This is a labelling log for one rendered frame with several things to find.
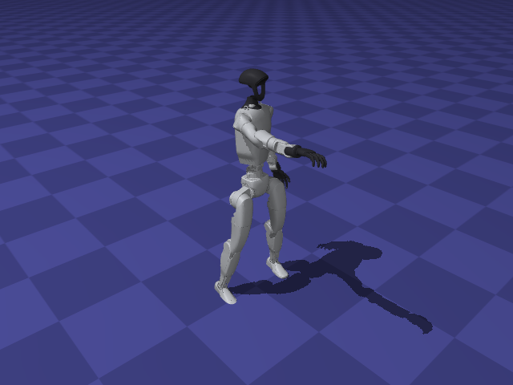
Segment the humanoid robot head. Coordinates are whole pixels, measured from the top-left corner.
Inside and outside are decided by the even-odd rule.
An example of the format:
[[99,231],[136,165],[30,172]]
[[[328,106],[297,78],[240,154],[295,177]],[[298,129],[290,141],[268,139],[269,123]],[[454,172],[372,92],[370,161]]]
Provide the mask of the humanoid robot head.
[[[239,78],[239,83],[247,84],[252,88],[254,95],[250,95],[247,97],[247,100],[244,106],[249,106],[249,104],[254,104],[255,107],[249,107],[251,109],[259,110],[261,109],[261,105],[258,104],[258,101],[262,101],[265,97],[265,82],[269,78],[267,74],[258,69],[248,69],[243,71]],[[261,85],[261,94],[258,94],[257,87]],[[247,107],[245,107],[247,108]]]

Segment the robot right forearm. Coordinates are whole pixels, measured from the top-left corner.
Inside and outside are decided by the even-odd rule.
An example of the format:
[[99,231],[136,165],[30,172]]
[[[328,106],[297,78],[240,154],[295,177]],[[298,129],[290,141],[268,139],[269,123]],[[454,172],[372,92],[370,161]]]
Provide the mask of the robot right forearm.
[[272,136],[265,130],[256,131],[254,136],[263,143],[264,149],[284,155],[287,158],[294,158],[291,156],[286,156],[284,150],[286,147],[294,147],[295,144],[289,144],[286,141],[277,139],[275,136]]

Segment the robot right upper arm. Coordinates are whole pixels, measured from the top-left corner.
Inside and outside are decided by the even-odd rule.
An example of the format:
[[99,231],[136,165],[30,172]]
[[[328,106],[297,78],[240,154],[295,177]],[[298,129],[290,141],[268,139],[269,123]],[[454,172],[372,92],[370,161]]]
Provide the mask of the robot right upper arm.
[[263,143],[254,136],[254,133],[257,131],[257,128],[251,122],[252,119],[248,115],[245,115],[244,113],[239,113],[233,124],[233,127],[238,132],[241,132],[257,148],[262,149]]

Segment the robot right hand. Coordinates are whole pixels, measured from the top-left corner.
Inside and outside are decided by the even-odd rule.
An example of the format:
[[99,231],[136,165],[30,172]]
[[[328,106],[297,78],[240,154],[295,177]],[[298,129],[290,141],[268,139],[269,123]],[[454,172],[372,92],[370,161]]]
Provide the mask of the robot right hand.
[[295,145],[292,148],[286,147],[284,152],[285,152],[286,156],[291,156],[294,158],[300,158],[301,156],[306,156],[311,159],[313,167],[315,166],[315,161],[316,161],[318,168],[320,167],[320,162],[321,162],[321,167],[326,168],[327,162],[323,155],[315,153],[315,151],[313,151],[313,150],[310,150],[307,148],[302,148],[300,145]]

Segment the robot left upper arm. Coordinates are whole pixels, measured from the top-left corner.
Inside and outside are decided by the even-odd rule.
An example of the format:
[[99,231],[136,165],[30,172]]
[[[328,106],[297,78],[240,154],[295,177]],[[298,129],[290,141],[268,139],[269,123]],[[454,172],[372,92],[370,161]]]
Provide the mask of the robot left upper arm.
[[[269,106],[269,105],[266,105],[266,106],[268,106],[268,107],[269,107],[270,114],[271,114],[271,118],[272,118],[272,116],[273,116],[273,107],[271,107],[271,106]],[[270,133],[270,134],[271,134],[271,133]],[[271,134],[271,135],[272,135],[272,134]]]

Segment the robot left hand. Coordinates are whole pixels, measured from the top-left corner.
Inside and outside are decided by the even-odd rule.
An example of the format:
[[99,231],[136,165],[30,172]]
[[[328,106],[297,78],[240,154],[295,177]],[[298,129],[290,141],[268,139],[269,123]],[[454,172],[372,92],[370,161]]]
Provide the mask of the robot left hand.
[[[281,170],[281,166],[279,165],[279,163],[277,162],[276,164],[277,166],[277,170],[271,170],[271,172],[273,172],[273,177],[276,177],[278,178],[279,180],[281,180],[281,182],[284,183],[284,185],[286,185],[286,189],[288,188],[288,182],[290,183],[290,179],[289,177],[287,176],[286,173],[284,173],[284,171]],[[287,180],[286,180],[287,178]]]

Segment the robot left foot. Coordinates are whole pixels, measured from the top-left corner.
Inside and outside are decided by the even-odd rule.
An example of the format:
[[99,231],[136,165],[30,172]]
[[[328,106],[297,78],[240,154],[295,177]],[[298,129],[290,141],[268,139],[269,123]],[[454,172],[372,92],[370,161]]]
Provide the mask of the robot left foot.
[[274,264],[271,263],[270,257],[267,258],[266,265],[272,270],[272,272],[277,275],[279,278],[287,278],[288,272],[283,268],[281,263],[278,261],[275,261]]

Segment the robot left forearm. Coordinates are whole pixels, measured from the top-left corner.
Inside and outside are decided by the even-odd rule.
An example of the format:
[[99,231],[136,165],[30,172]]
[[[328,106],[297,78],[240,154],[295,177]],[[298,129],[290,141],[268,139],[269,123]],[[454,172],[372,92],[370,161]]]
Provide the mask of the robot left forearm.
[[275,155],[276,153],[273,152],[273,151],[269,151],[269,155],[268,155],[268,159],[266,160],[267,163],[269,164],[269,169],[270,170],[277,170],[277,155]]

